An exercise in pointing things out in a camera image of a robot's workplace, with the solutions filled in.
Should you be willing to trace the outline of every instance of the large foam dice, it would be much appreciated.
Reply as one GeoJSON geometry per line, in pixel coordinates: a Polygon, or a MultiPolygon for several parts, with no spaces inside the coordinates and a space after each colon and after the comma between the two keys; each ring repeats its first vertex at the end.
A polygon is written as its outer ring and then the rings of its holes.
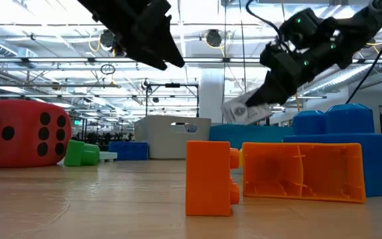
{"type": "Polygon", "coordinates": [[[0,100],[0,167],[54,165],[72,136],[60,107],[26,100],[0,100]]]}

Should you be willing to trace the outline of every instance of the orange toy brick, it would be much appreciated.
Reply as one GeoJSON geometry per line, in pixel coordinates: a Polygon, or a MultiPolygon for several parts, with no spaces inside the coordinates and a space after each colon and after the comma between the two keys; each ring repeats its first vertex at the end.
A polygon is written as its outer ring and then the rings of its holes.
{"type": "Polygon", "coordinates": [[[244,196],[366,200],[358,143],[244,143],[244,196]]]}
{"type": "Polygon", "coordinates": [[[230,216],[231,204],[239,203],[239,187],[229,172],[238,167],[238,149],[229,142],[187,142],[186,215],[230,216]]]}

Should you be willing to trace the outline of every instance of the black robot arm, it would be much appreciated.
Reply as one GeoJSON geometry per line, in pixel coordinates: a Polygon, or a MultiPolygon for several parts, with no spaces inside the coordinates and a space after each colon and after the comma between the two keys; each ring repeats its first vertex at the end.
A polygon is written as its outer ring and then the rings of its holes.
{"type": "Polygon", "coordinates": [[[365,47],[381,27],[382,0],[373,0],[349,19],[319,19],[311,9],[296,13],[280,26],[279,32],[297,50],[289,52],[278,41],[266,46],[260,63],[271,70],[246,105],[282,105],[296,94],[297,88],[334,64],[347,68],[353,54],[365,47]]]}

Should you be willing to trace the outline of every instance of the white storage container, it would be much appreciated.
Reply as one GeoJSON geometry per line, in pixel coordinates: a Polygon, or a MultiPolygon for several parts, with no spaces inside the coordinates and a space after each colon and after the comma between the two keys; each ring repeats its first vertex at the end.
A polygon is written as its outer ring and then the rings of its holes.
{"type": "Polygon", "coordinates": [[[206,118],[147,116],[135,122],[135,141],[149,144],[150,159],[185,159],[186,142],[209,140],[211,124],[206,118]]]}

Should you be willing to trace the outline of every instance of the blue block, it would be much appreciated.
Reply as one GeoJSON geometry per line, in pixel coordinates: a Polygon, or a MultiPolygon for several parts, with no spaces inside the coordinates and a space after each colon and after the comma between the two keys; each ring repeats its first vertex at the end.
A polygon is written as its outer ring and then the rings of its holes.
{"type": "Polygon", "coordinates": [[[147,160],[149,146],[141,142],[109,142],[109,152],[117,153],[117,160],[147,160]]]}
{"type": "Polygon", "coordinates": [[[326,132],[326,116],[319,110],[298,112],[292,119],[295,135],[317,135],[326,132]]]}
{"type": "Polygon", "coordinates": [[[212,126],[209,140],[228,141],[241,149],[244,142],[279,143],[287,135],[292,135],[291,127],[225,124],[212,126]]]}
{"type": "Polygon", "coordinates": [[[372,110],[362,104],[332,106],[326,113],[326,133],[374,133],[372,110]]]}
{"type": "Polygon", "coordinates": [[[382,196],[382,134],[337,133],[284,137],[285,143],[360,143],[366,197],[382,196]]]}

